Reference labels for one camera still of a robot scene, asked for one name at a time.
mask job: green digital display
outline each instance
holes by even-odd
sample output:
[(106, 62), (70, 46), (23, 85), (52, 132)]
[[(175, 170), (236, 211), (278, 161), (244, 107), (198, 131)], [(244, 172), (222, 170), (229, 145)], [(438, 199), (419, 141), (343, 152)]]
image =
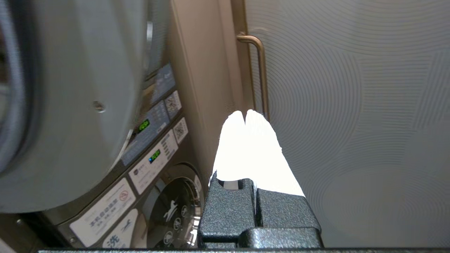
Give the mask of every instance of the green digital display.
[(148, 160), (150, 161), (150, 163), (153, 163), (153, 161), (158, 158), (159, 154), (161, 154), (161, 151), (158, 149), (156, 150), (156, 152), (152, 155), (152, 157), (150, 157)]
[(144, 130), (145, 128), (147, 128), (148, 126), (150, 126), (150, 121), (149, 121), (149, 119), (146, 119), (146, 120), (144, 120), (144, 122), (142, 122), (140, 125), (139, 125), (139, 128), (138, 128), (138, 133), (140, 133), (140, 132), (142, 132), (142, 130)]

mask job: screw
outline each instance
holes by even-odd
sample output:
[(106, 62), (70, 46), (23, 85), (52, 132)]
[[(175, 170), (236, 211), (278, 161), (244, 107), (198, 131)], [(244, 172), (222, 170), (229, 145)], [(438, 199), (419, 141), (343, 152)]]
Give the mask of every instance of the screw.
[(101, 102), (94, 101), (92, 104), (97, 112), (102, 113), (105, 111), (105, 106)]

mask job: stacked washer dryer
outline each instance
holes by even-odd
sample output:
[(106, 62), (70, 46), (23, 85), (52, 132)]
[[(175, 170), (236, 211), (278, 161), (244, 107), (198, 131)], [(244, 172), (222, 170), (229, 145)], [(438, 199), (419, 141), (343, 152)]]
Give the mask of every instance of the stacked washer dryer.
[(94, 189), (27, 221), (48, 244), (76, 248), (196, 246), (207, 189), (170, 65), (143, 92), (121, 160)]

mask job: door handle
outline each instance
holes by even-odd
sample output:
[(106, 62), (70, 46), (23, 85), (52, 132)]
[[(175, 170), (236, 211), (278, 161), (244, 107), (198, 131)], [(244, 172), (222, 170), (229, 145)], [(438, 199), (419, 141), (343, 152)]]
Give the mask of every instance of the door handle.
[(267, 90), (267, 73), (266, 73), (266, 52), (264, 51), (264, 45), (262, 41), (255, 36), (239, 34), (236, 39), (242, 43), (253, 44), (258, 51), (258, 67), (259, 67), (259, 83), (261, 85), (261, 98), (262, 98), (262, 114), (265, 119), (270, 122), (269, 113), (269, 93)]

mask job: no smoking symbol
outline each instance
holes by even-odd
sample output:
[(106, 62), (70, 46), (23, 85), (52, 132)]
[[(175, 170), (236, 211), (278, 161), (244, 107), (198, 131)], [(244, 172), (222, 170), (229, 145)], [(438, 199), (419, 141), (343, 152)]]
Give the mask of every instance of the no smoking symbol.
[(123, 192), (120, 193), (119, 199), (120, 199), (121, 201), (124, 201), (126, 198), (128, 198), (128, 192), (125, 190), (125, 191), (123, 191)]

